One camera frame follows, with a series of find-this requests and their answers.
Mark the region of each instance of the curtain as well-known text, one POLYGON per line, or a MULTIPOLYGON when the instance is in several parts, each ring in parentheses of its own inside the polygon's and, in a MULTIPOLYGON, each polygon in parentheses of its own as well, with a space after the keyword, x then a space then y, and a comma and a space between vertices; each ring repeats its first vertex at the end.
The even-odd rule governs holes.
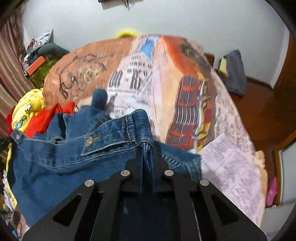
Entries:
POLYGON ((20 65, 26 55, 22 26, 24 8, 24 4, 18 7, 0 31, 0 137, 7 135, 6 116, 11 108, 34 89, 20 65))

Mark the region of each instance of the pile of clothes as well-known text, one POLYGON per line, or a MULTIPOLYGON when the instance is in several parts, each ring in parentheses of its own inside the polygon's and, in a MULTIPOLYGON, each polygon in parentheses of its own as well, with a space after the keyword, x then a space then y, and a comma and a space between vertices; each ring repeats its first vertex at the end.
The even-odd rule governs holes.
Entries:
POLYGON ((4 188, 26 219, 20 236, 84 181, 107 180, 124 170, 139 146, 144 172, 153 172, 149 155, 157 146, 171 170, 192 180, 201 178, 200 156, 154 141, 144 110, 111 119, 106 102, 106 91, 96 89, 78 107, 74 102, 64 108, 57 103, 45 110, 42 89, 34 89, 8 116, 12 139, 4 188))
POLYGON ((53 29, 44 32, 41 36, 36 37, 29 43, 26 52, 27 55, 24 57, 24 61, 21 66, 27 74, 27 69, 40 57, 47 56, 47 58, 58 58, 60 59, 65 54, 69 53, 68 50, 56 45, 52 42, 53 29))

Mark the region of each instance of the bed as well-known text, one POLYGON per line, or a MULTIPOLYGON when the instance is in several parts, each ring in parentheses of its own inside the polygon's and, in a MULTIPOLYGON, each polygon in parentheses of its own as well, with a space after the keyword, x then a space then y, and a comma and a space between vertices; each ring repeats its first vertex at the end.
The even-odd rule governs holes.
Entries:
MULTIPOLYGON (((200 44, 181 37, 144 35, 91 43, 65 55, 50 69, 43 89, 45 106, 78 104, 102 88, 108 93, 107 111, 112 118, 144 109, 154 139, 168 145, 198 153, 224 133, 258 172, 252 179, 256 190, 248 190, 245 183, 251 195, 244 209, 244 200, 224 194, 260 226, 267 191, 264 162, 212 68, 213 61, 214 56, 205 55, 200 44)), ((221 178, 215 185, 223 190, 224 182, 221 178)))

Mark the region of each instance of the red clothing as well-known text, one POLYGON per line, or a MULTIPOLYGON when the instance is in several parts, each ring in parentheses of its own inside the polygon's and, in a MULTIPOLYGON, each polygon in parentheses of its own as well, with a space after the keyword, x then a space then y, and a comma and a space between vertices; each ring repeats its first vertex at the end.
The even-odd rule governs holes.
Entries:
POLYGON ((12 122, 12 114, 13 114, 13 111, 14 111, 14 110, 15 110, 15 106, 12 107, 12 109, 10 110, 10 113, 9 113, 8 116, 6 117, 6 123, 7 123, 7 125, 9 126, 7 136, 10 136, 11 133, 13 132, 13 129, 12 129, 12 127, 11 127, 11 122, 12 122))
POLYGON ((37 116, 31 118, 30 123, 25 130, 25 135, 29 138, 33 138, 35 133, 45 133, 50 121, 56 113, 62 112, 73 114, 74 107, 74 102, 69 102, 64 108, 57 103, 50 110, 40 110, 37 116))

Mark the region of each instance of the gray cloth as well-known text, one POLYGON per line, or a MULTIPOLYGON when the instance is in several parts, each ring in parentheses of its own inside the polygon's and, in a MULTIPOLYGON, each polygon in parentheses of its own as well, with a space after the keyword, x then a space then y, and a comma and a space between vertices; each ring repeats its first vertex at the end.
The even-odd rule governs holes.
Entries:
POLYGON ((39 55, 53 55, 53 57, 58 56, 62 57, 69 53, 68 50, 63 49, 59 45, 56 45, 55 43, 48 43, 43 45, 39 50, 38 54, 39 55))
POLYGON ((227 59, 226 70, 228 77, 220 75, 222 81, 229 92, 243 95, 247 90, 247 78, 244 73, 244 66, 239 50, 230 52, 224 58, 227 59))

